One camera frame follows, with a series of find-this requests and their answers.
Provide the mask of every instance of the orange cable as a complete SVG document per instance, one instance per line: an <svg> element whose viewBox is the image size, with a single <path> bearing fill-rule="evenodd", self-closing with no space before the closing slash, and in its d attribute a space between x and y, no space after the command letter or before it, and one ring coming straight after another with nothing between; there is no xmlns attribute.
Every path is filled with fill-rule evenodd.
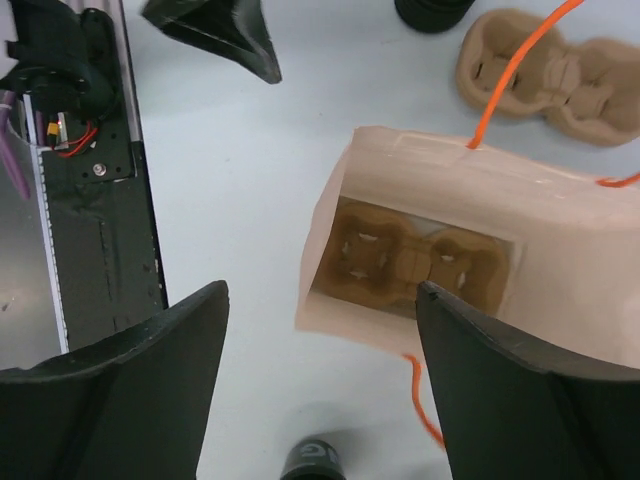
<svg viewBox="0 0 640 480"><path fill-rule="evenodd" d="M630 177L623 178L622 180L614 180L611 177L601 178L600 180L597 180L596 183L602 187L623 188L638 181L640 181L640 172L635 175L631 175Z"/></svg>
<svg viewBox="0 0 640 480"><path fill-rule="evenodd" d="M442 433L438 430L438 427L429 420L429 417L424 413L424 409L420 403L420 377L422 376L422 365L420 365L418 359L413 355L403 355L403 357L409 360L413 366L411 399L413 400L413 406L416 409L416 413L418 414L418 417L420 417L420 421L422 422L422 425L424 425L424 428L429 432L429 435L433 437L436 443L440 445L443 450L446 450Z"/></svg>
<svg viewBox="0 0 640 480"><path fill-rule="evenodd" d="M547 33L551 27L553 27L558 20L564 17L571 10L580 5L584 0L567 0L562 6L558 7L554 12L549 15L540 26L534 30L534 32L527 38L520 48L513 54L511 60L507 64L507 68L505 68L504 73L500 77L496 88L491 94L491 98L489 99L489 103L482 114L482 118L480 119L480 123L476 127L476 133L471 141L467 144L467 148L476 149L478 145L482 143L482 138L484 137L485 132L489 126L489 122L491 121L491 117L500 102L500 97L504 93L505 88L509 84L509 80L515 73L516 69L524 59L525 55L531 50L531 48L542 38L542 36Z"/></svg>

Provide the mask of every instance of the black plastic part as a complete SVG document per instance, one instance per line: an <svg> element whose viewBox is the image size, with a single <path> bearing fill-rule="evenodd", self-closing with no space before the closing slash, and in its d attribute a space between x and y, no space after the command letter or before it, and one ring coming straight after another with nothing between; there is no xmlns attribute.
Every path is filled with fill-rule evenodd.
<svg viewBox="0 0 640 480"><path fill-rule="evenodd" d="M93 23L93 19L102 21L106 16L104 12L99 10L85 11L85 14L91 23ZM112 43L110 43L109 53L105 53L105 57L101 59L101 62L104 63L103 71L110 71L109 78L112 82L110 88L116 92L116 96L111 98L111 105L102 118L89 120L92 127L96 125L100 127L97 136L93 139L95 147L88 148L85 153L69 159L61 159L58 156L59 152L44 152L42 155L45 161L45 168L47 164L51 164L53 167L55 163L57 170L64 171L63 176L56 174L57 179L64 183L77 185L101 183L135 175L129 123L126 106L123 101L122 77L120 75L113 30L109 32L109 35ZM70 137L69 140L78 139L87 131L87 121L83 120L83 117L66 115L65 121ZM102 173L101 175L97 175L94 171L94 166L98 164L105 168L103 172L100 172Z"/></svg>
<svg viewBox="0 0 640 480"><path fill-rule="evenodd" d="M282 80L260 0L150 0L141 14L179 42L232 60L267 83Z"/></svg>
<svg viewBox="0 0 640 480"><path fill-rule="evenodd" d="M423 33L442 33L456 26L475 0L395 0L404 23Z"/></svg>
<svg viewBox="0 0 640 480"><path fill-rule="evenodd" d="M193 480L228 313L215 282L100 343L0 372L0 478Z"/></svg>
<svg viewBox="0 0 640 480"><path fill-rule="evenodd" d="M58 0L11 0L11 6L18 42L9 43L7 53L18 64L0 86L29 94L34 108L45 114L70 112L90 119L107 113L114 97L109 79L116 72L101 68L105 65L95 51L96 45L112 43L104 35L113 32L109 16L88 9L78 17Z"/></svg>
<svg viewBox="0 0 640 480"><path fill-rule="evenodd" d="M293 447L280 480L345 480L340 459L327 442L307 439Z"/></svg>
<svg viewBox="0 0 640 480"><path fill-rule="evenodd" d="M44 158L51 233L72 350L167 307L142 143L127 145L109 137L103 143L131 158L136 175L119 182L78 185L73 164L82 157ZM107 162L100 152L88 157Z"/></svg>
<svg viewBox="0 0 640 480"><path fill-rule="evenodd" d="M640 370L554 346L435 284L419 288L417 319L454 480L638 478Z"/></svg>

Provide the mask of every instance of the white background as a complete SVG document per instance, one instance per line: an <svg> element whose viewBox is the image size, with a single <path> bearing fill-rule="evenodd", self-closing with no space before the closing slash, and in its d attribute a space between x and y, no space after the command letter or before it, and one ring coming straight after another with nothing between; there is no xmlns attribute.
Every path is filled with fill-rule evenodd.
<svg viewBox="0 0 640 480"><path fill-rule="evenodd" d="M349 480L450 478L413 411L406 361L294 332L300 254L354 127L470 136L479 114L452 75L471 23L491 8L548 14L560 3L476 0L455 29L427 36L401 23L393 0L264 0L284 75L269 86L163 37L125 0L170 301L220 278L231 289L199 479L277 479L296 441L326 432ZM587 0L560 28L575 42L640 43L638 18L638 0ZM640 170L638 141L599 149L540 118L495 119L485 141L598 174ZM423 392L434 416L426 379Z"/></svg>

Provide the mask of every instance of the purple cable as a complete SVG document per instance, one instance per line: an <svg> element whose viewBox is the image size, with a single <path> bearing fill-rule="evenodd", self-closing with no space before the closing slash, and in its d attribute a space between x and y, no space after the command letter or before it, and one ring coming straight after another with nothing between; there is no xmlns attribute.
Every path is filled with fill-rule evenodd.
<svg viewBox="0 0 640 480"><path fill-rule="evenodd" d="M0 108L0 156L2 156L4 168L13 182L13 186L18 190L23 200L28 200L31 196L29 184L7 141L7 122L9 121L9 114L11 113L11 108L15 100L15 93L4 92L4 97L2 98L3 105L2 108Z"/></svg>

